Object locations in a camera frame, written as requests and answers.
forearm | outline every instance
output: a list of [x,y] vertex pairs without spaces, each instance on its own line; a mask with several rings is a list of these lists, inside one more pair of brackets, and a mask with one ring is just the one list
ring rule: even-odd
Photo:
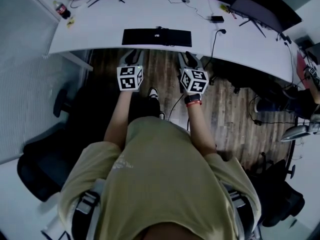
[[190,136],[192,144],[202,156],[217,153],[216,142],[206,123],[200,104],[194,104],[188,108],[190,121]]
[[124,149],[126,143],[128,116],[132,91],[122,91],[105,131],[104,141],[111,142]]

white tabletop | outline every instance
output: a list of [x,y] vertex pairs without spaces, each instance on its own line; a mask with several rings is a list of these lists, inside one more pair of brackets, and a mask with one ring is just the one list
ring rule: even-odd
[[[168,0],[100,0],[88,8],[88,0],[75,0],[76,9],[68,8],[75,22],[67,28],[62,19],[56,29],[49,53],[99,48],[141,48],[189,51],[194,54],[211,56],[215,33],[218,33],[213,57],[248,66],[266,72],[289,83],[292,81],[290,52],[284,41],[276,41],[277,33],[262,28],[266,38],[254,26],[244,22],[240,16],[234,19],[231,13],[220,9],[217,0],[190,0],[188,4],[197,8],[204,18],[211,15],[223,16],[224,23],[212,23],[196,14],[196,10],[184,3],[170,3]],[[157,26],[173,30],[191,31],[192,47],[163,45],[122,45],[124,29],[154,29]],[[300,80],[296,74],[297,45],[289,44],[294,67],[294,83]]]

person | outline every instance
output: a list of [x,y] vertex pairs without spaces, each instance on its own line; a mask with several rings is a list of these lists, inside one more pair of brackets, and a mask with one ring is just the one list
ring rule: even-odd
[[217,153],[200,95],[185,98],[190,134],[159,118],[155,88],[145,116],[128,125],[131,98],[131,91],[120,93],[104,140],[83,150],[62,188],[58,214],[67,232],[71,207],[104,179],[94,239],[245,239],[241,208],[252,217],[251,233],[261,215],[259,198],[238,160]]

strap buckle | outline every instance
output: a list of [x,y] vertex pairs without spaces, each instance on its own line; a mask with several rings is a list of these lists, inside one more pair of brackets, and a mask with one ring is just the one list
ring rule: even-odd
[[76,206],[76,210],[87,215],[98,204],[100,196],[96,192],[86,191],[81,197],[81,201]]

red object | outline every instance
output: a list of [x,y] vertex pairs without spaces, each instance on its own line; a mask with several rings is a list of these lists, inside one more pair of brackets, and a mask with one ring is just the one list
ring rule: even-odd
[[299,51],[296,52],[296,58],[297,58],[296,59],[296,73],[297,73],[298,77],[300,78],[301,82],[303,83],[303,86],[306,89],[309,89],[309,84],[308,84],[307,80],[305,79],[305,72],[304,72],[304,69],[306,68],[307,64]]
[[189,102],[186,107],[189,108],[190,106],[194,105],[194,104],[200,104],[202,105],[202,101],[201,100],[194,100],[194,101],[191,101]]

